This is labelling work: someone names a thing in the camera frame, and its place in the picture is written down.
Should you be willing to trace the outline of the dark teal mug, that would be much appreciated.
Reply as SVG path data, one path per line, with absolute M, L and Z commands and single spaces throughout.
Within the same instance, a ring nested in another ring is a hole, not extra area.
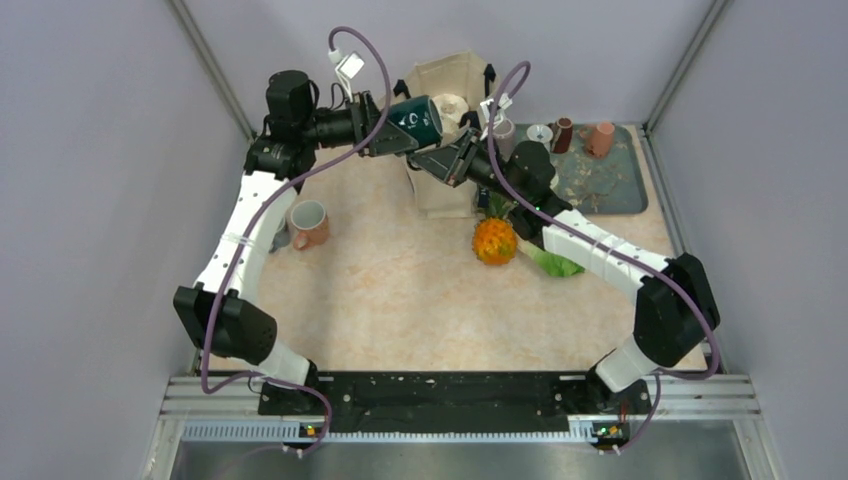
M 415 139 L 420 148 L 439 144 L 443 139 L 441 117 L 429 95 L 413 97 L 391 106 L 388 120 Z

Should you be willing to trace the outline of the white footed mug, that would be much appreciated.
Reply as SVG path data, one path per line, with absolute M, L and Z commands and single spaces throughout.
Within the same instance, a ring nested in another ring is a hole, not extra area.
M 542 145 L 548 152 L 551 151 L 553 130 L 546 124 L 532 124 L 526 131 L 526 138 Z

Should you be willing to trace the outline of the salmon pink mug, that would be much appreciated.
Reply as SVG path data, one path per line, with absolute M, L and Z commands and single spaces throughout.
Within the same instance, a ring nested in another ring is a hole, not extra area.
M 327 211 L 316 200 L 295 205 L 290 212 L 290 223 L 295 230 L 291 244 L 297 251 L 323 245 L 330 237 Z

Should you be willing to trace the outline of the blue-grey patterned mug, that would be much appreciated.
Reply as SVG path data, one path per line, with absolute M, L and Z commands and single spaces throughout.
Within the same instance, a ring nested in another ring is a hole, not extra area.
M 274 254 L 284 247 L 288 246 L 291 242 L 291 232 L 288 225 L 288 220 L 283 218 L 279 223 L 277 230 L 272 238 L 271 245 L 269 247 L 268 253 Z

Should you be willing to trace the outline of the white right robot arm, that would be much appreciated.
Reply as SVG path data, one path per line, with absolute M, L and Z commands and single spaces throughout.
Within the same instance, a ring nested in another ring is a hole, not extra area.
M 702 341 L 714 342 L 720 316 L 702 262 L 691 254 L 671 258 L 645 250 L 588 220 L 552 189 L 556 169 L 541 144 L 522 141 L 502 160 L 491 138 L 470 129 L 406 158 L 445 185 L 471 181 L 516 201 L 508 219 L 517 236 L 573 261 L 634 305 L 630 336 L 586 375 L 594 409 L 614 411 L 633 383 L 676 366 Z

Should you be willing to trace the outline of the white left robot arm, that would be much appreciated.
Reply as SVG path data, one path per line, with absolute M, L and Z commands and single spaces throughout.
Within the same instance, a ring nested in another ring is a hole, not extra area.
M 266 90 L 263 132 L 250 146 L 239 195 L 209 263 L 191 286 L 180 286 L 173 305 L 204 361 L 242 361 L 245 369 L 286 382 L 283 401 L 297 413 L 319 404 L 314 364 L 278 339 L 278 324 L 258 306 L 258 282 L 267 255 L 320 148 L 362 143 L 361 155 L 405 154 L 440 142 L 442 129 L 424 96 L 393 105 L 386 118 L 367 91 L 347 95 L 333 110 L 317 105 L 308 75 L 272 75 Z

